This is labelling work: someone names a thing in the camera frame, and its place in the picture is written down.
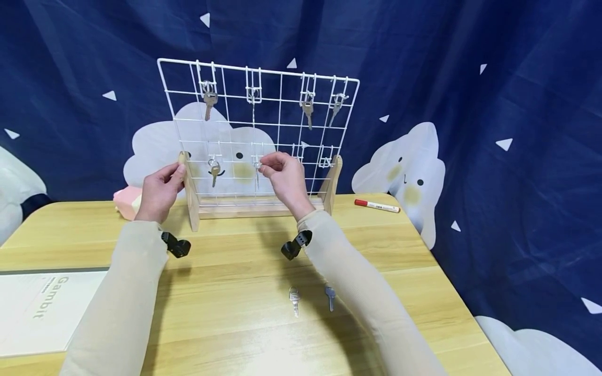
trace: black plastic clip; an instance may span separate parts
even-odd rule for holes
[[[167,244],[167,250],[176,256],[177,259],[186,256],[190,252],[190,242],[186,239],[178,240],[171,233],[163,232],[161,240]]]
[[[312,232],[310,230],[303,230],[297,234],[297,236],[293,239],[293,241],[287,241],[280,252],[286,257],[288,260],[292,260],[299,255],[301,248],[304,245],[309,245],[311,242]]]

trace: fabric backdrop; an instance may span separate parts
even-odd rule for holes
[[[600,1],[0,10],[0,146],[49,200],[126,185],[134,134],[171,120],[159,57],[358,78],[339,193],[398,199],[515,374],[602,374]]]

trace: sheer beige sleeve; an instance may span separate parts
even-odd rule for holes
[[[73,334],[61,376],[138,376],[167,247],[157,223],[126,224],[111,267]]]
[[[312,231],[307,257],[374,339],[387,374],[445,375],[393,289],[348,242],[335,220],[314,211],[298,227]]]

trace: cloud character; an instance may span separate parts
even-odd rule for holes
[[[395,196],[429,249],[435,245],[435,205],[445,177],[445,164],[438,154],[435,125],[420,123],[378,148],[352,180],[355,193]]]
[[[46,185],[40,176],[0,147],[0,245],[23,222],[21,204],[41,193],[46,194]]]
[[[128,185],[142,187],[146,175],[176,161],[184,148],[190,153],[190,173],[201,200],[211,203],[215,197],[272,196],[272,185],[261,175],[257,187],[253,165],[261,156],[276,151],[270,136],[258,128],[232,128],[215,108],[206,122],[205,108],[204,103],[189,103],[175,120],[139,129],[132,139],[134,156],[123,167]],[[215,187],[208,164],[211,159],[220,165]]]
[[[514,376],[602,376],[586,357],[544,331],[514,331],[487,316],[475,317],[508,370]]]

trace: white marker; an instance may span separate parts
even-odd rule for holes
[[[355,205],[368,206],[369,208],[386,210],[388,212],[393,212],[393,213],[399,213],[401,211],[401,209],[396,206],[377,204],[375,202],[364,201],[364,200],[355,200]]]

